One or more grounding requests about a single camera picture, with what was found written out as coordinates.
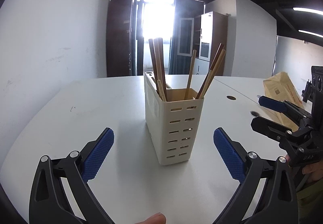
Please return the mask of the person's right hand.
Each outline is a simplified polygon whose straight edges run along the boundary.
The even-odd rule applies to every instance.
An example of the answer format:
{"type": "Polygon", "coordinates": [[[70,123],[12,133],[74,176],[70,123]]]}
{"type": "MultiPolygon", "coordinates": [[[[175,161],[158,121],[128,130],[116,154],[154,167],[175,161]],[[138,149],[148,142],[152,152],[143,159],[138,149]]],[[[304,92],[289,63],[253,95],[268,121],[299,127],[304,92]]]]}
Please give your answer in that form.
{"type": "Polygon", "coordinates": [[[323,161],[319,161],[317,163],[313,163],[310,165],[306,165],[302,169],[303,175],[308,175],[307,181],[303,185],[303,187],[307,187],[315,184],[316,182],[322,179],[322,169],[323,169],[323,161]]]}

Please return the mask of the person's left hand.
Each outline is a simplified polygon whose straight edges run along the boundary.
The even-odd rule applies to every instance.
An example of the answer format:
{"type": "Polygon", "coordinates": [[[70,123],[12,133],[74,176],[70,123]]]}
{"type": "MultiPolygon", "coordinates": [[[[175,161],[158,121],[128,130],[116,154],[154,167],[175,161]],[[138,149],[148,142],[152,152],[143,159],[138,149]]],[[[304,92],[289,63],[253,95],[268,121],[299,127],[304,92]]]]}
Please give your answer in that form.
{"type": "Polygon", "coordinates": [[[166,224],[166,217],[162,213],[156,213],[142,222],[137,224],[166,224]]]}

